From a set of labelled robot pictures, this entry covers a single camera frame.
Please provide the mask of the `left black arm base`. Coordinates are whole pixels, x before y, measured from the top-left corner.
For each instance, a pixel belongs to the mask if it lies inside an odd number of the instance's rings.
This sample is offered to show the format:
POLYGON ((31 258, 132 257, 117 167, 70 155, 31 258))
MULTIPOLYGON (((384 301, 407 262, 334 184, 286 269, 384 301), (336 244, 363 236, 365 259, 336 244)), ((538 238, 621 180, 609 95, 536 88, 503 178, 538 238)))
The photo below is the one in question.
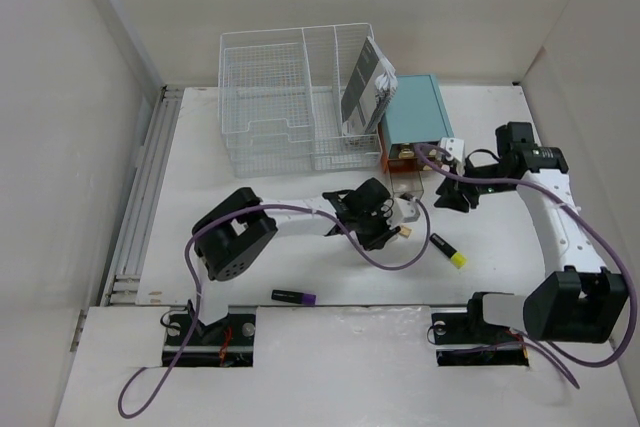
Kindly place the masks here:
MULTIPOLYGON (((193 306, 170 309, 160 318, 165 330, 161 354, 163 367, 168 367, 186 339, 192 323, 193 306)), ((182 351, 177 367, 249 368, 254 363, 254 341, 257 309, 230 307, 218 321, 201 322, 182 351)))

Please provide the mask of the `grey setup guide booklet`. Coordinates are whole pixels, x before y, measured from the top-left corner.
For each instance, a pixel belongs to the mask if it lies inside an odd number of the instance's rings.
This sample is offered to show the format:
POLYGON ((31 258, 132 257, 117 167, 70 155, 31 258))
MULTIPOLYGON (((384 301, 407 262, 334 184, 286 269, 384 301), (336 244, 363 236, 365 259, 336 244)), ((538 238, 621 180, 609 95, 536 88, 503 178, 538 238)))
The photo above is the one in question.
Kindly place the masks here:
POLYGON ((341 99, 342 134, 373 134, 398 84, 394 66, 367 36, 341 99))

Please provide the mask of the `yellow cap black highlighter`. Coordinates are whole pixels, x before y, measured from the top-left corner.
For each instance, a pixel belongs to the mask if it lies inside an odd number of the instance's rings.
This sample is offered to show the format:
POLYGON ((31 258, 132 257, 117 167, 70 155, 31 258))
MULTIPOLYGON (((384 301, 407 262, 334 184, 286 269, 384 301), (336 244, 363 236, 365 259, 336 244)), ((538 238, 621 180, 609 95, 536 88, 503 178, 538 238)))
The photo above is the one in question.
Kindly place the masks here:
POLYGON ((466 257, 439 234, 432 233, 429 240, 456 268, 460 269, 466 265, 466 257))

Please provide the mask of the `purple cap black marker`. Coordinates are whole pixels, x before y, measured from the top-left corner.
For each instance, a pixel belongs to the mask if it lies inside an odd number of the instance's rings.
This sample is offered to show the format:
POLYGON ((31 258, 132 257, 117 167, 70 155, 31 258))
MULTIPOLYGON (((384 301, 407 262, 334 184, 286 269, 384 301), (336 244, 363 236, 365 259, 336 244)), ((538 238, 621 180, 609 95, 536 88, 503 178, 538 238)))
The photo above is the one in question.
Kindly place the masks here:
POLYGON ((274 289, 271 292, 271 299, 277 302, 301 306, 316 305, 316 296, 314 294, 297 291, 274 289))

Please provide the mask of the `small tan eraser block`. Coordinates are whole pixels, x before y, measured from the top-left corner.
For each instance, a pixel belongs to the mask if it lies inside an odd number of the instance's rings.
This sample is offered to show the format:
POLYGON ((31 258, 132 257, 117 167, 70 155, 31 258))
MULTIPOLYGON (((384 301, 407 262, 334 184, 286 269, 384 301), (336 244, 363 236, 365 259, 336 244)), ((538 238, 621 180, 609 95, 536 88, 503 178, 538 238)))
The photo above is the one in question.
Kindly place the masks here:
POLYGON ((401 226, 398 234, 404 238, 409 238, 411 236, 412 229, 408 226, 401 226))

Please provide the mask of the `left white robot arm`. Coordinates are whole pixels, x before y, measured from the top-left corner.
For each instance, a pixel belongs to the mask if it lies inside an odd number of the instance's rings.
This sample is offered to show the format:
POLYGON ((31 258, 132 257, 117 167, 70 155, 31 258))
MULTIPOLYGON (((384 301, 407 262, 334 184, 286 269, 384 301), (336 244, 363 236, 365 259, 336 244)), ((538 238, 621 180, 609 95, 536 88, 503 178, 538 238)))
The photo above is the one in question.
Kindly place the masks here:
POLYGON ((377 179, 355 189, 324 192, 288 203, 237 189, 192 228, 199 280, 226 283, 246 272, 276 237, 350 235, 363 251, 382 249, 405 222, 419 217, 415 203, 394 197, 377 179))

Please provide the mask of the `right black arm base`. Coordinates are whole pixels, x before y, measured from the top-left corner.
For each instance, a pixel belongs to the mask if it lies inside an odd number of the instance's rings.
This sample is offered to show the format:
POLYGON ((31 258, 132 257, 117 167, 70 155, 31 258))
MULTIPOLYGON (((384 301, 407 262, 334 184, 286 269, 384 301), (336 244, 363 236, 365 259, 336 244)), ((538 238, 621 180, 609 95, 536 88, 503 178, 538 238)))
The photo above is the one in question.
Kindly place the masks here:
POLYGON ((528 367, 522 337, 483 318, 484 292, 474 293, 464 309, 438 307, 431 311, 427 339, 436 347, 439 367, 528 367))

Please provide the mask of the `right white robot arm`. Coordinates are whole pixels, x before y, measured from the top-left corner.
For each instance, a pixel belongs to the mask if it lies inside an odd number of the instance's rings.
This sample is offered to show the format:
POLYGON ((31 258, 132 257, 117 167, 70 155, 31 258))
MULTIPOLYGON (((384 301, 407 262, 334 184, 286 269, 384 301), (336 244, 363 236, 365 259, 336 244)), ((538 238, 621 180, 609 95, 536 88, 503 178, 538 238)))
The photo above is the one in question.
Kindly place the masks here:
POLYGON ((543 282, 526 296, 480 292, 463 316, 465 333, 487 340, 499 326, 538 341, 603 343, 629 297, 622 275, 613 273, 578 222, 562 151, 536 143, 531 124, 497 128, 498 159, 474 166, 463 141, 439 141, 439 159, 449 167, 436 205, 467 213, 481 196, 515 191, 524 202, 542 251, 543 282))

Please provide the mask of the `clear drawer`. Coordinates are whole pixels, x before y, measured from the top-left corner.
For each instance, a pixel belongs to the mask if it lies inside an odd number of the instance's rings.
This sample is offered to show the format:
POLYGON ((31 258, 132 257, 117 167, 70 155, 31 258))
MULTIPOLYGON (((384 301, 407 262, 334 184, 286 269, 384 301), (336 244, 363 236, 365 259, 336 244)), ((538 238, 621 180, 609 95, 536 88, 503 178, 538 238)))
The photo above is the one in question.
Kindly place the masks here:
POLYGON ((393 195, 410 195, 421 199, 424 185, 421 168, 415 159, 396 159, 388 162, 388 173, 393 195))

